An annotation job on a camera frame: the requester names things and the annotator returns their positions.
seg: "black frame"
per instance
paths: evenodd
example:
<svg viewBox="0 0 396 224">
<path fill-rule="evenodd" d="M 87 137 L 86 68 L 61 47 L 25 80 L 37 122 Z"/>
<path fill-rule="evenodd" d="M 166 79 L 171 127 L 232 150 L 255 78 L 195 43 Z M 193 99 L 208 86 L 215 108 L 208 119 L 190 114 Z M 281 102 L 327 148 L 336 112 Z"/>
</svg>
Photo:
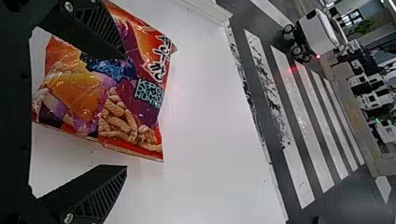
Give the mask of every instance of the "black frame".
<svg viewBox="0 0 396 224">
<path fill-rule="evenodd" d="M 0 0 L 0 172 L 2 209 L 0 222 L 3 223 L 58 223 L 32 193 L 28 185 L 31 159 L 32 123 L 32 71 L 30 63 L 29 38 L 37 26 L 54 31 L 76 47 L 87 45 L 86 52 L 97 58 L 123 58 L 123 46 L 106 42 L 90 27 L 84 26 L 73 15 L 64 15 L 64 0 Z M 69 0 L 78 7 L 79 2 Z M 93 1 L 103 4 L 101 0 Z M 74 32 L 79 31 L 80 38 Z"/>
</svg>

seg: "window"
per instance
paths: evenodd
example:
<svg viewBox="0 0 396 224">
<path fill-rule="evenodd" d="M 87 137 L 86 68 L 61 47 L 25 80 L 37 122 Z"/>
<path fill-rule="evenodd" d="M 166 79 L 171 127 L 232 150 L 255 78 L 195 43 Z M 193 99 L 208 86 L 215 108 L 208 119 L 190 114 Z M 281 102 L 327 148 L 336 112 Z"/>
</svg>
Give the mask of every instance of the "window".
<svg viewBox="0 0 396 224">
<path fill-rule="evenodd" d="M 370 100 L 370 102 L 374 102 L 375 101 L 375 97 L 374 96 L 369 96 L 369 100 Z"/>
<path fill-rule="evenodd" d="M 363 16 L 359 12 L 359 10 L 356 9 L 356 10 L 352 11 L 351 13 L 346 14 L 345 16 L 340 18 L 338 22 L 340 23 L 341 27 L 343 27 L 344 29 L 348 29 L 348 28 L 358 24 L 361 21 L 363 21 Z"/>
<path fill-rule="evenodd" d="M 353 20 L 353 23 L 354 23 L 354 24 L 358 24 L 358 23 L 361 22 L 361 21 L 363 21 L 363 18 L 362 18 L 362 17 L 357 18 L 356 20 Z"/>
<path fill-rule="evenodd" d="M 359 17 L 361 14 L 359 13 L 359 11 L 354 11 L 354 12 L 351 12 L 350 14 L 349 14 L 349 17 L 351 18 L 351 19 L 355 19 L 355 18 L 357 18 L 357 17 Z"/>
<path fill-rule="evenodd" d="M 343 17 L 343 22 L 347 23 L 350 21 L 350 18 L 348 16 Z"/>
<path fill-rule="evenodd" d="M 388 90 L 388 89 L 384 89 L 384 90 L 382 90 L 382 91 L 377 91 L 377 92 L 376 92 L 376 95 L 377 95 L 378 97 L 381 97 L 381 96 L 386 95 L 386 94 L 389 94 L 389 90 Z"/>
</svg>

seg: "snack bag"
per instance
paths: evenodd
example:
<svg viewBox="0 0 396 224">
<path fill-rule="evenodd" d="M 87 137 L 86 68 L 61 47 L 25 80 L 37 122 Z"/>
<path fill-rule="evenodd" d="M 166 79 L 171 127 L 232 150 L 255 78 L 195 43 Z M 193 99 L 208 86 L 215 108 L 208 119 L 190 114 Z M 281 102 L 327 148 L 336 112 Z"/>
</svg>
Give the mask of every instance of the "snack bag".
<svg viewBox="0 0 396 224">
<path fill-rule="evenodd" d="M 137 17 L 105 4 L 128 59 L 99 61 L 53 36 L 46 49 L 45 80 L 33 97 L 33 121 L 122 153 L 163 161 L 157 118 L 177 48 Z"/>
</svg>

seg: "white robot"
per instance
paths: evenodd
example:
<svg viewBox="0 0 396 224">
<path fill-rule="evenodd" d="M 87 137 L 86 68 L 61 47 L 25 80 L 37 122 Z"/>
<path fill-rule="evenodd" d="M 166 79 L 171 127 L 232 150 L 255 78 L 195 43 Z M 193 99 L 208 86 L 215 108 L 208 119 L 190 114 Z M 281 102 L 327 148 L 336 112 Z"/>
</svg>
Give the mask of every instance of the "white robot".
<svg viewBox="0 0 396 224">
<path fill-rule="evenodd" d="M 295 26 L 289 24 L 284 27 L 283 33 L 284 39 L 295 41 L 291 54 L 303 63 L 309 63 L 312 57 L 320 58 L 324 53 L 340 46 L 334 29 L 340 29 L 337 33 L 342 33 L 340 27 L 332 26 L 326 14 L 315 9 L 300 18 Z"/>
</svg>

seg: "black mount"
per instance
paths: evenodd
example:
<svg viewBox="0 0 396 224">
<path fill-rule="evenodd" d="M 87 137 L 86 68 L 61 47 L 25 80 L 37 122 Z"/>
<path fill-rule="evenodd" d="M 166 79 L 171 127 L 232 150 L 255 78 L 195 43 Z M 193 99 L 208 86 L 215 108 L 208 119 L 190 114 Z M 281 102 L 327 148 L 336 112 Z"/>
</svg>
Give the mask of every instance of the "black mount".
<svg viewBox="0 0 396 224">
<path fill-rule="evenodd" d="M 62 197 L 53 196 L 56 193 L 50 193 L 37 200 L 28 185 L 32 150 L 32 74 L 29 38 L 32 31 L 40 26 L 98 59 L 123 59 L 125 49 L 117 27 L 102 0 L 0 0 L 0 21 L 0 80 L 2 84 L 0 172 L 3 179 L 0 190 L 4 205 L 0 209 L 0 223 L 65 223 L 64 219 L 61 219 L 64 214 L 68 214 L 66 212 L 72 211 L 70 210 L 73 207 L 71 201 L 62 201 Z M 63 187 L 57 190 L 64 196 L 66 192 L 73 195 L 73 190 L 78 187 L 87 188 L 79 196 L 96 195 L 93 197 L 97 199 L 96 203 L 104 203 L 103 198 L 98 198 L 99 193 L 95 191 L 106 188 L 101 185 L 101 183 L 104 185 L 107 183 L 105 179 L 113 179 L 118 185 L 114 189 L 113 198 L 110 195 L 108 197 L 115 202 L 118 194 L 114 193 L 116 191 L 120 193 L 126 178 L 125 167 L 99 166 L 95 169 L 84 175 L 84 179 L 90 179 L 90 181 L 81 181 L 79 177 L 76 182 L 73 180 L 69 183 L 68 187 L 73 187 L 70 187 L 69 191 L 64 191 Z M 106 175 L 101 176 L 98 170 Z M 95 180 L 98 181 L 96 185 L 86 187 Z M 73 204 L 79 204 L 78 202 L 84 204 L 84 199 L 87 198 L 89 196 L 74 198 Z M 57 200 L 60 200 L 58 204 L 69 202 L 67 204 L 70 206 L 64 207 L 63 211 L 62 209 L 52 210 L 53 207 L 47 207 L 47 209 L 43 206 L 53 205 Z M 97 220 L 95 223 L 102 223 L 111 207 L 112 205 L 107 206 L 107 210 L 100 210 L 98 207 L 97 209 L 102 212 L 100 215 L 94 213 L 93 217 Z"/>
</svg>

